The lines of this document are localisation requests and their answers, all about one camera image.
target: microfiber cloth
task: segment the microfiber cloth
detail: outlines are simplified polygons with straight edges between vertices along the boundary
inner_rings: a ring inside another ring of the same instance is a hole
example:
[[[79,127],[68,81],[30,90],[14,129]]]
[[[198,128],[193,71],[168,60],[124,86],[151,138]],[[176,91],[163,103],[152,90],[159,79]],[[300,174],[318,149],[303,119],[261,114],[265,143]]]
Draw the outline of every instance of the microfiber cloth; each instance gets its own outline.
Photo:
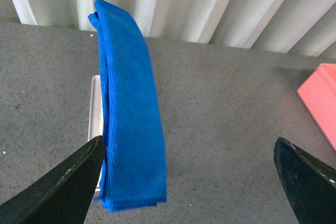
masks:
[[[130,14],[94,6],[106,146],[99,199],[110,212],[156,206],[166,201],[166,159],[150,54]]]

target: folded towel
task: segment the folded towel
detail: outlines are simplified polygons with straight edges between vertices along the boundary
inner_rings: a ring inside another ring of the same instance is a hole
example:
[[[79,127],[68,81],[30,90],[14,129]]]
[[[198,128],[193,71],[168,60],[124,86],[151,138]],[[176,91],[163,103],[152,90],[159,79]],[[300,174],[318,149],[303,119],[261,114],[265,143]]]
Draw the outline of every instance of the folded towel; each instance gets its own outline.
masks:
[[[99,199],[110,212],[156,206],[166,201],[166,161],[150,54],[127,12],[94,6],[106,146]]]

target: pink object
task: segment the pink object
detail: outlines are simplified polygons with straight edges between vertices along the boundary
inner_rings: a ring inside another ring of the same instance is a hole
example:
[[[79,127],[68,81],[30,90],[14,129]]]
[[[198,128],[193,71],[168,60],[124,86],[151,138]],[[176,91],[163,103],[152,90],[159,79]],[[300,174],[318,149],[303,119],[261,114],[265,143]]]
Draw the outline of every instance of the pink object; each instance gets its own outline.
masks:
[[[321,64],[298,94],[336,151],[336,64]]]

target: white plastic tray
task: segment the white plastic tray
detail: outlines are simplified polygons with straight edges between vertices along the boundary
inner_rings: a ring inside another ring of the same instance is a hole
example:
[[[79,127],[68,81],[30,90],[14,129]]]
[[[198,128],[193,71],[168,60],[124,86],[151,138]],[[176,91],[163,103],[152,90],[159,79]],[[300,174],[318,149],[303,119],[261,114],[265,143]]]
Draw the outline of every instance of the white plastic tray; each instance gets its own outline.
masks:
[[[100,135],[103,135],[103,108],[101,101],[100,76],[94,76],[92,77],[92,85],[91,85],[88,141]],[[100,179],[101,179],[101,172],[96,187],[96,191],[100,191],[99,187]]]

